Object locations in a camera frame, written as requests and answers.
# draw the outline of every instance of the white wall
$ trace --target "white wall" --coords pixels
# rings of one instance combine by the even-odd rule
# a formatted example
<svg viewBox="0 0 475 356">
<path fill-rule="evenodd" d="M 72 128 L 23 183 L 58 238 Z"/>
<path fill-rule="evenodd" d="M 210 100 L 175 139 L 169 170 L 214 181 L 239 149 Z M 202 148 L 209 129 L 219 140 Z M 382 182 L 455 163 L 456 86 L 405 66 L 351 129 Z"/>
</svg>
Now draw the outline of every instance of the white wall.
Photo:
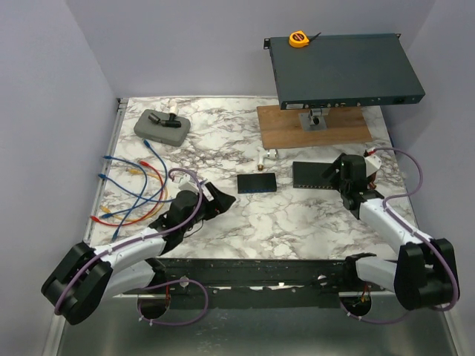
<svg viewBox="0 0 475 356">
<path fill-rule="evenodd" d="M 413 199 L 417 220 L 455 246 L 459 313 L 475 351 L 475 2 L 438 0 L 408 51 L 426 90 L 418 105 L 386 110 L 395 146 L 416 156 L 425 182 Z M 407 184 L 417 176 L 408 162 Z"/>
<path fill-rule="evenodd" d="M 275 95 L 264 37 L 402 33 L 434 0 L 67 0 L 117 96 Z"/>
<path fill-rule="evenodd" d="M 117 101 L 63 0 L 0 4 L 0 355 L 40 355 L 40 288 L 82 239 Z"/>
</svg>

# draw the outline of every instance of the purple cable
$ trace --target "purple cable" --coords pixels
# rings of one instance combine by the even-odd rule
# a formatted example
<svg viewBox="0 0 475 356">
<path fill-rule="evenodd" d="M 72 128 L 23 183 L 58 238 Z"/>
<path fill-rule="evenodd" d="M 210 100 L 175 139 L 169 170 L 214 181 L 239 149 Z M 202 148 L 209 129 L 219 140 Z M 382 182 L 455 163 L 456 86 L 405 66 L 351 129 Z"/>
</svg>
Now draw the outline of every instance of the purple cable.
<svg viewBox="0 0 475 356">
<path fill-rule="evenodd" d="M 209 303 L 209 297 L 208 297 L 208 292 L 206 291 L 206 288 L 203 284 L 201 284 L 200 282 L 197 282 L 196 280 L 171 280 L 167 283 L 162 283 L 162 284 L 158 284 L 156 286 L 150 286 L 150 287 L 145 287 L 145 288 L 142 288 L 143 291 L 150 291 L 152 289 L 156 289 L 156 288 L 162 288 L 162 287 L 166 287 L 166 286 L 170 286 L 172 284 L 178 284 L 178 283 L 182 283 L 182 282 L 190 282 L 190 283 L 193 283 L 195 285 L 197 285 L 198 287 L 201 288 L 201 290 L 203 291 L 203 293 L 205 294 L 205 305 L 203 307 L 203 309 L 201 309 L 201 312 L 199 313 L 198 316 L 194 317 L 193 319 L 190 319 L 190 320 L 187 320 L 187 321 L 180 321 L 180 322 L 176 322 L 176 323 L 167 323 L 165 321 L 156 321 L 154 319 L 147 319 L 146 317 L 143 316 L 142 314 L 142 304 L 139 303 L 139 306 L 137 308 L 137 311 L 139 312 L 139 315 L 140 317 L 143 319 L 143 320 L 146 320 L 148 321 L 149 323 L 153 323 L 153 324 L 156 324 L 156 325 L 165 325 L 165 326 L 185 326 L 185 325 L 190 325 L 196 321 L 198 321 L 199 319 L 201 319 L 202 317 L 205 316 L 206 314 L 206 311 L 208 310 L 208 303 Z"/>
<path fill-rule="evenodd" d="M 449 311 L 455 306 L 455 304 L 457 303 L 457 300 L 459 299 L 459 286 L 458 286 L 455 275 L 453 274 L 451 268 L 449 267 L 447 262 L 445 262 L 445 259 L 440 254 L 440 252 L 438 252 L 437 249 L 428 240 L 425 239 L 425 237 L 423 237 L 417 231 L 413 231 L 413 229 L 407 223 L 405 223 L 404 220 L 401 220 L 397 214 L 395 214 L 392 210 L 390 210 L 388 208 L 388 205 L 387 205 L 388 200 L 395 199 L 395 198 L 410 197 L 410 196 L 414 195 L 415 193 L 417 193 L 419 191 L 419 189 L 422 186 L 422 183 L 424 182 L 424 175 L 422 174 L 422 167 L 419 164 L 419 162 L 417 162 L 417 159 L 415 159 L 411 154 L 409 154 L 408 152 L 405 152 L 405 151 L 403 151 L 399 148 L 392 148 L 392 147 L 375 148 L 374 152 L 377 152 L 377 151 L 394 151 L 394 152 L 399 152 L 401 154 L 404 154 L 405 156 L 409 157 L 414 162 L 414 164 L 417 167 L 417 170 L 419 171 L 419 183 L 417 184 L 416 188 L 413 191 L 411 191 L 410 193 L 396 194 L 396 195 L 391 195 L 391 196 L 385 198 L 383 200 L 383 208 L 400 226 L 402 226 L 404 229 L 406 229 L 411 235 L 413 235 L 414 237 L 421 240 L 432 251 L 434 256 L 437 257 L 439 262 L 442 264 L 442 267 L 444 267 L 444 270 L 447 272 L 447 275 L 448 275 L 448 277 L 449 277 L 449 279 L 451 280 L 451 283 L 452 283 L 452 290 L 453 290 L 452 300 L 445 307 L 433 307 L 433 309 L 437 310 L 438 312 Z"/>
<path fill-rule="evenodd" d="M 186 174 L 188 174 L 195 182 L 196 182 L 196 185 L 198 187 L 198 203 L 196 205 L 196 208 L 194 208 L 193 212 L 191 213 L 191 215 L 188 217 L 188 219 L 186 219 L 185 221 L 183 221 L 181 224 L 178 224 L 177 226 L 173 227 L 173 228 L 170 228 L 168 230 L 165 230 L 165 231 L 159 231 L 157 232 L 156 234 L 150 234 L 150 235 L 146 235 L 143 237 L 144 240 L 147 240 L 147 239 L 151 239 L 152 237 L 156 237 L 156 236 L 160 236 L 160 235 L 165 235 L 165 234 L 169 234 L 173 231 L 176 231 L 180 228 L 182 228 L 184 225 L 188 224 L 191 219 L 194 218 L 194 216 L 198 213 L 198 210 L 200 210 L 200 206 L 201 206 L 201 202 L 203 201 L 203 189 L 201 187 L 201 184 L 200 184 L 200 180 L 198 179 L 197 175 L 195 172 L 193 171 L 190 171 L 188 169 L 185 169 L 185 168 L 172 168 L 169 172 L 168 172 L 168 176 L 173 179 L 173 177 L 171 176 L 171 174 L 175 171 L 179 171 L 179 172 L 184 172 Z M 121 249 L 122 247 L 126 247 L 132 243 L 136 243 L 136 242 L 139 242 L 139 241 L 143 241 L 142 237 L 137 237 L 135 239 L 132 239 L 132 240 L 127 240 L 123 243 L 120 243 L 119 245 L 116 245 L 112 248 L 112 251 L 117 251 L 118 249 Z M 74 277 L 71 279 L 71 281 L 68 283 L 68 285 L 66 286 L 65 290 L 62 291 L 61 295 L 59 296 L 58 298 L 58 301 L 56 302 L 56 305 L 54 306 L 54 314 L 56 315 L 60 315 L 60 311 L 59 311 L 59 308 L 61 307 L 62 303 L 64 302 L 65 298 L 66 298 L 66 295 L 68 294 L 68 292 L 73 288 L 74 286 L 74 283 L 77 282 L 77 280 L 81 277 L 81 275 L 91 266 L 93 265 L 97 260 L 99 260 L 101 257 L 105 256 L 106 254 L 108 253 L 108 251 L 104 251 L 104 252 L 101 252 L 100 254 L 94 256 L 93 258 L 91 258 L 80 270 L 78 270 L 78 272 L 74 275 Z"/>
</svg>

